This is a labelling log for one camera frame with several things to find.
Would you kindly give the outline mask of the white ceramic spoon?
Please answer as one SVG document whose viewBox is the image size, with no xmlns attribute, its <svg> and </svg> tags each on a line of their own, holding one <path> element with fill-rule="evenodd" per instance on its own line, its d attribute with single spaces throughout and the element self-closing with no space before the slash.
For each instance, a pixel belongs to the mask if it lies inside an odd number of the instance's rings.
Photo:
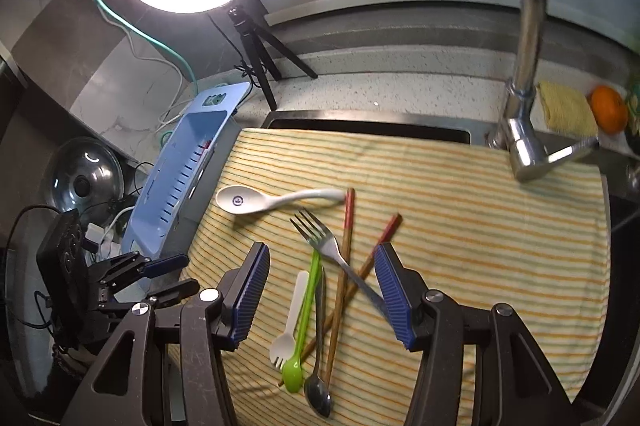
<svg viewBox="0 0 640 426">
<path fill-rule="evenodd" d="M 305 189 L 283 195 L 268 195 L 257 189 L 232 185 L 220 189 L 215 195 L 216 204 L 232 215 L 247 215 L 276 209 L 296 201 L 322 199 L 343 202 L 346 192 L 340 189 Z"/>
</svg>

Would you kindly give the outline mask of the white plastic spork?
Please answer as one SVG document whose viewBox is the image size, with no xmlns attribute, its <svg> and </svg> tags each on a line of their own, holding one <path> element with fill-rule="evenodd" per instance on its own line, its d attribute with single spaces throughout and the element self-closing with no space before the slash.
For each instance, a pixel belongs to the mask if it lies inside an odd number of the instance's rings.
<svg viewBox="0 0 640 426">
<path fill-rule="evenodd" d="M 269 360 L 273 368 L 276 368 L 278 371 L 282 370 L 284 362 L 288 361 L 294 352 L 294 331 L 300 309 L 302 309 L 303 306 L 308 280 L 308 271 L 303 270 L 297 273 L 284 330 L 278 337 L 273 339 L 269 348 Z"/>
</svg>

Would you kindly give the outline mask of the green plastic spoon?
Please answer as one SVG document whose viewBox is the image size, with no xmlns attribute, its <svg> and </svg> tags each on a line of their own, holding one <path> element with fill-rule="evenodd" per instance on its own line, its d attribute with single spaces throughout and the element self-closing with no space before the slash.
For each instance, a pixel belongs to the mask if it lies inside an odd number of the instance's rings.
<svg viewBox="0 0 640 426">
<path fill-rule="evenodd" d="M 298 320 L 297 336 L 293 354 L 282 368 L 282 383 L 290 394 L 296 394 L 303 387 L 302 352 L 306 342 L 307 328 L 311 313 L 312 298 L 316 289 L 320 269 L 320 254 L 314 251 L 311 256 L 309 280 L 305 290 L 302 312 Z"/>
</svg>

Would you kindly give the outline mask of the stainless steel fork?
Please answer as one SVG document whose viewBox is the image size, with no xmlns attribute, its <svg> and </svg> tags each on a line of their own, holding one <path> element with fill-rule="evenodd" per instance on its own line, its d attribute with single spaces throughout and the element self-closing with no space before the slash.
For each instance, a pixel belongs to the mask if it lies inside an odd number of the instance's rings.
<svg viewBox="0 0 640 426">
<path fill-rule="evenodd" d="M 333 261 L 346 273 L 349 280 L 357 285 L 358 289 L 367 296 L 370 303 L 378 310 L 378 313 L 387 320 L 387 311 L 382 296 L 376 293 L 345 261 L 333 232 L 316 215 L 306 209 L 301 209 L 297 212 L 291 218 L 291 223 L 315 251 L 322 257 Z"/>
</svg>

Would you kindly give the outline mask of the dark metal spoon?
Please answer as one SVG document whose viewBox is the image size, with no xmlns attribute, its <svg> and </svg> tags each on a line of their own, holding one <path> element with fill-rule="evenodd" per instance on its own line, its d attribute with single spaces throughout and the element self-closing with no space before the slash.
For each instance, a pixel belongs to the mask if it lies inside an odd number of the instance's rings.
<svg viewBox="0 0 640 426">
<path fill-rule="evenodd" d="M 316 307 L 316 359 L 314 369 L 304 383 L 306 400 L 314 412 L 322 417 L 329 418 L 332 412 L 332 398 L 328 384 L 322 380 L 320 370 L 324 347 L 324 319 L 326 319 L 326 274 L 324 268 L 320 268 L 319 280 L 314 292 L 314 307 Z"/>
</svg>

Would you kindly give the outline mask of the chrome kitchen faucet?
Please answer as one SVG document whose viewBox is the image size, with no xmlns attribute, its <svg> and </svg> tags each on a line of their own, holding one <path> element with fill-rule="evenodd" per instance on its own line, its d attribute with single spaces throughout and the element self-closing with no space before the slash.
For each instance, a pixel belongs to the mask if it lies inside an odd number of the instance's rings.
<svg viewBox="0 0 640 426">
<path fill-rule="evenodd" d="M 506 82 L 502 114 L 495 131 L 488 137 L 489 146 L 509 152 L 513 176 L 520 183 L 544 177 L 553 168 L 582 160 L 600 148 L 597 137 L 588 137 L 549 153 L 530 122 L 547 4 L 548 0 L 521 0 L 520 35 L 514 69 Z"/>
</svg>

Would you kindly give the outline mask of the blue plastic utensil basket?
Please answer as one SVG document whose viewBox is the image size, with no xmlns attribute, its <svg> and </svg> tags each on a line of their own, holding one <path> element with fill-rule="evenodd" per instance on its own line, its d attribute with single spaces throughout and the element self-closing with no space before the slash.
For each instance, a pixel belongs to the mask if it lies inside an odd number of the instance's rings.
<svg viewBox="0 0 640 426">
<path fill-rule="evenodd" d="M 247 82 L 204 90 L 188 105 L 145 180 L 122 238 L 124 253 L 154 261 L 186 254 L 198 230 L 241 126 L 232 113 L 248 93 Z M 210 140 L 194 164 L 198 143 Z"/>
</svg>

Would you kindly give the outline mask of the steel pot lid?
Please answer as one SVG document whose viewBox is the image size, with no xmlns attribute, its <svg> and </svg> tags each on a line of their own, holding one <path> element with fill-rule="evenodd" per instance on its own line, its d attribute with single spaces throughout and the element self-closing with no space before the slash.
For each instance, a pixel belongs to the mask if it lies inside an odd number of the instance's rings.
<svg viewBox="0 0 640 426">
<path fill-rule="evenodd" d="M 44 180 L 48 202 L 60 211 L 82 211 L 124 195 L 119 160 L 110 148 L 92 137 L 70 139 L 58 148 Z"/>
</svg>

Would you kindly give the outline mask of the striped yellow cloth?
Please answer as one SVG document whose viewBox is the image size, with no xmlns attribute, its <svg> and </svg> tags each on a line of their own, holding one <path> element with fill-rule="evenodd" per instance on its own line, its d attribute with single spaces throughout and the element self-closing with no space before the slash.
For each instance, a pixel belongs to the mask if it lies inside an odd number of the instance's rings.
<svg viewBox="0 0 640 426">
<path fill-rule="evenodd" d="M 356 193 L 352 267 L 360 268 L 395 215 L 393 246 L 430 287 L 462 305 L 511 305 L 532 332 L 566 393 L 578 394 L 600 344 L 610 289 L 608 199 L 599 170 L 567 163 L 519 183 L 506 153 L 484 147 L 383 136 L 246 129 L 219 185 L 271 195 L 314 188 Z M 184 272 L 214 287 L 256 242 L 269 247 L 269 277 L 250 328 L 224 355 L 242 425 L 315 425 L 303 394 L 290 394 L 270 363 L 309 245 L 294 209 L 232 216 L 211 204 Z"/>
</svg>

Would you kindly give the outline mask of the black tripod stand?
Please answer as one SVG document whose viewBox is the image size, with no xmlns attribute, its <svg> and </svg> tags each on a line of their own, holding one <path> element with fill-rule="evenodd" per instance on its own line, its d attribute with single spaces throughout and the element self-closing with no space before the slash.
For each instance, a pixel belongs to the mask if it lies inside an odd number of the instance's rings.
<svg viewBox="0 0 640 426">
<path fill-rule="evenodd" d="M 318 74 L 314 72 L 306 62 L 300 59 L 296 53 L 293 53 L 288 46 L 284 45 L 277 36 L 274 36 L 269 30 L 257 24 L 242 6 L 231 7 L 228 10 L 228 16 L 236 32 L 239 34 L 241 44 L 250 61 L 250 66 L 254 71 L 259 86 L 262 87 L 262 92 L 271 111 L 276 111 L 278 105 L 267 80 L 266 72 L 269 72 L 277 82 L 282 81 L 283 76 L 269 55 L 264 45 L 265 42 L 276 49 L 284 58 L 291 61 L 292 64 L 306 74 L 309 79 L 314 80 L 318 78 Z"/>
</svg>

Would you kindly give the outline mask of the yellow sponge cloth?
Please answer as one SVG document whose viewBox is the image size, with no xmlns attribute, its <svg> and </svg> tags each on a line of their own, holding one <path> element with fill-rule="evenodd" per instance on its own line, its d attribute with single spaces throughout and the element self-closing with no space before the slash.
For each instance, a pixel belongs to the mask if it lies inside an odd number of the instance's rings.
<svg viewBox="0 0 640 426">
<path fill-rule="evenodd" d="M 597 136 L 598 125 L 584 94 L 550 81 L 540 81 L 537 92 L 550 131 L 575 138 Z"/>
</svg>

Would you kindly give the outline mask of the orange fruit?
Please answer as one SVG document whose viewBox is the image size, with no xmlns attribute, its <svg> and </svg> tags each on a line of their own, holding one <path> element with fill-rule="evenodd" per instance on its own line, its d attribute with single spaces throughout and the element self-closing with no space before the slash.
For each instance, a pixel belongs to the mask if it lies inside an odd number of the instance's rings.
<svg viewBox="0 0 640 426">
<path fill-rule="evenodd" d="M 625 100 L 612 87 L 598 85 L 589 95 L 588 102 L 598 126 L 608 135 L 625 129 L 628 111 Z"/>
</svg>

